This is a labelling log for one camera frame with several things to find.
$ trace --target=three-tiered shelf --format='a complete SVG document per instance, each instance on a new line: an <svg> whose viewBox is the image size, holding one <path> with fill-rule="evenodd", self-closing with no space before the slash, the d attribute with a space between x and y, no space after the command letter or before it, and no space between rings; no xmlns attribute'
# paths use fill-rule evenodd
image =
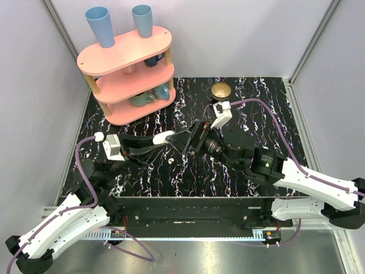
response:
<svg viewBox="0 0 365 274"><path fill-rule="evenodd" d="M152 36L141 38L136 30L115 37L110 48L96 43L78 56L78 66L106 119L122 126L170 105L176 97L173 86L174 66L171 62L171 33L154 26ZM143 60L165 53L156 66L148 67ZM136 71L125 74L123 68L136 65ZM100 76L95 81L93 76ZM131 105L128 98L168 83L169 100L155 100L143 107Z"/></svg>

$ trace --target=brass bowl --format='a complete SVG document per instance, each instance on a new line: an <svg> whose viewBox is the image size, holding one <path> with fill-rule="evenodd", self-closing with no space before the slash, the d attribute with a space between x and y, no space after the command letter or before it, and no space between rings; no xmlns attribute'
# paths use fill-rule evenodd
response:
<svg viewBox="0 0 365 274"><path fill-rule="evenodd" d="M217 101L224 101L230 96L230 86L226 83L216 83L210 89L212 97Z"/></svg>

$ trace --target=green mug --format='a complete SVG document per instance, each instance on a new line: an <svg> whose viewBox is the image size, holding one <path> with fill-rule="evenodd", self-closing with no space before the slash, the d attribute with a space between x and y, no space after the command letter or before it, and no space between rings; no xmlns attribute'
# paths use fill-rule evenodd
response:
<svg viewBox="0 0 365 274"><path fill-rule="evenodd" d="M141 93L137 96L130 97L129 101L130 103L135 107L143 107L147 103L152 103L155 100L155 97L153 94L148 93L148 91L145 91L144 93Z"/></svg>

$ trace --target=marble pattern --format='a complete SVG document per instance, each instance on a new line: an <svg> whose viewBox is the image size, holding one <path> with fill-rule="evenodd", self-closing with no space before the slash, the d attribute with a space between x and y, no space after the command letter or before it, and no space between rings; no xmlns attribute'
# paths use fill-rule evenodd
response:
<svg viewBox="0 0 365 274"><path fill-rule="evenodd" d="M195 119L214 120L210 101L210 87L225 82L232 88L231 102L260 98L269 105L279 119L282 131L299 162L306 165L298 130L281 78L176 78L176 99L169 107L156 111L126 126L109 124L93 96L87 106L79 140L97 131L104 134L128 133L154 135L166 130L181 131ZM257 103L232 109L233 118L225 126L241 128L256 138L258 147L265 147L288 155L269 114ZM104 159L100 143L85 144L81 157ZM75 159L72 159L63 195L76 183L73 178ZM210 156L180 155L167 146L162 156L148 168L130 164L116 178L112 193L115 196L290 196L300 195L290 189L258 186L242 180L242 172L229 171Z"/></svg>

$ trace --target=tall blue cup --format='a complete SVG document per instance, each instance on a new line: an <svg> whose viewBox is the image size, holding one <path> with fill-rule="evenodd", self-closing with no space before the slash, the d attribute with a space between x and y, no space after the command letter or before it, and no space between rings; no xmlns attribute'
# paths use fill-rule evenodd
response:
<svg viewBox="0 0 365 274"><path fill-rule="evenodd" d="M132 15L139 36L142 38L151 37L153 29L151 7L147 5L135 6L132 9Z"/></svg>
<svg viewBox="0 0 365 274"><path fill-rule="evenodd" d="M115 44L112 22L106 7L92 7L85 13L87 22L101 47L112 47Z"/></svg>

